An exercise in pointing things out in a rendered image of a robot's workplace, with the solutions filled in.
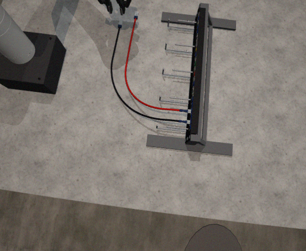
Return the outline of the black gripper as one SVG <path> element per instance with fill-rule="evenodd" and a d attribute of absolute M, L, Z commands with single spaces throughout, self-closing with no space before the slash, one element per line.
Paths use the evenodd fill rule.
<path fill-rule="evenodd" d="M 112 14 L 113 7 L 110 0 L 98 0 L 100 4 L 105 4 L 107 7 L 107 11 Z M 116 0 L 117 4 L 120 6 L 120 14 L 123 15 L 125 13 L 125 7 L 128 8 L 131 0 Z"/>

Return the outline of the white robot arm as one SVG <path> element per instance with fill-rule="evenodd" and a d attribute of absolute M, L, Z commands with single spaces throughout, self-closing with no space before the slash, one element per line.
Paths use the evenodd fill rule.
<path fill-rule="evenodd" d="M 35 46 L 0 4 L 0 51 L 15 64 L 30 61 Z"/>

